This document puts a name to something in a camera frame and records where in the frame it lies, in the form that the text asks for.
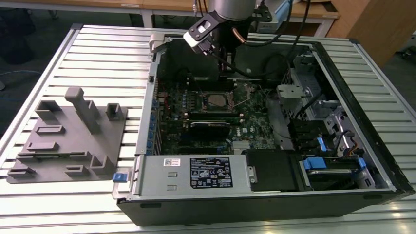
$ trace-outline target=gray plastic part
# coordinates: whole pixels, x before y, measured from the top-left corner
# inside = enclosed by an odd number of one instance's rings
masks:
[[[93,170],[93,172],[97,175],[105,175],[114,171],[116,166],[114,164],[108,160],[108,157],[105,156],[102,159],[102,162],[100,162],[98,158],[92,156],[89,168]]]
[[[86,176],[89,174],[88,169],[84,167],[84,165],[73,165],[73,166],[65,166],[65,174],[70,177],[73,176]]]
[[[78,118],[84,122],[90,134],[96,134],[100,132],[100,126],[96,122],[96,105],[86,103],[84,100],[84,91],[78,87],[69,87],[65,93],[65,99],[68,102],[73,104],[73,107],[77,111]]]
[[[105,114],[109,121],[118,121],[124,118],[122,110],[117,103],[106,104]]]
[[[34,132],[37,134],[62,134],[65,132],[65,128],[62,125],[50,125],[44,127],[37,127]]]
[[[56,142],[29,142],[26,148],[29,151],[54,151],[58,149]]]
[[[21,167],[18,169],[10,169],[8,175],[14,179],[33,178],[36,171],[29,167]]]
[[[88,112],[100,126],[100,131],[90,134],[74,107],[58,107],[53,103],[46,101],[46,104],[42,102],[38,104],[42,109],[53,107],[49,111],[56,121],[44,122],[41,118],[37,120],[24,149],[16,156],[16,163],[6,182],[110,180],[116,172],[128,114],[126,107],[120,107],[116,104],[120,109],[117,112],[120,117],[109,121],[105,112],[106,106],[96,107],[93,102],[84,101]],[[56,125],[65,130],[53,134],[36,132],[45,127],[56,129]]]
[[[57,121],[53,112],[60,111],[54,101],[41,101],[36,107],[36,113],[42,121]]]

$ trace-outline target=white label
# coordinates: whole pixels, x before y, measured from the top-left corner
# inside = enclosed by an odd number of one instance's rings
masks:
[[[337,16],[332,16],[332,15],[322,15],[322,18],[337,18]]]
[[[181,159],[180,158],[165,158],[162,161],[164,167],[178,167],[181,165]]]
[[[125,6],[125,7],[138,7],[137,4],[121,4],[121,6]]]

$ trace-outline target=wooden cabinet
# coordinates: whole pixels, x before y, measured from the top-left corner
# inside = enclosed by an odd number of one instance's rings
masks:
[[[382,66],[416,30],[416,0],[332,0],[340,18],[329,38],[353,38]]]

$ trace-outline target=sticker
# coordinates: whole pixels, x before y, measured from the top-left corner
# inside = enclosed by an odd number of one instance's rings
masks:
[[[181,159],[180,158],[165,158],[162,161],[164,167],[178,167],[181,165]]]
[[[229,157],[190,158],[190,187],[193,189],[233,186]]]
[[[322,18],[337,18],[337,16],[332,16],[332,15],[322,15]]]
[[[125,6],[125,7],[138,7],[137,4],[120,4],[121,6]]]

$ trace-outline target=floor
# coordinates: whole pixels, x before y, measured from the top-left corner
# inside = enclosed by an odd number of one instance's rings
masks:
[[[0,59],[0,74],[14,70],[42,72],[73,23],[113,26],[132,26],[132,24],[140,26],[142,23],[140,16],[128,14],[58,11],[57,15],[58,19],[52,19],[45,10],[32,11],[30,18],[36,25],[36,32],[26,36],[26,41],[34,52],[34,58],[21,65],[9,65]],[[185,29],[193,23],[193,17],[177,16],[173,19],[156,17],[156,27]],[[414,109],[416,64],[402,60],[400,55],[394,55],[382,70]],[[5,89],[0,91],[0,136],[6,130],[37,79],[38,75],[33,73],[12,73],[0,76],[0,81],[5,84]]]

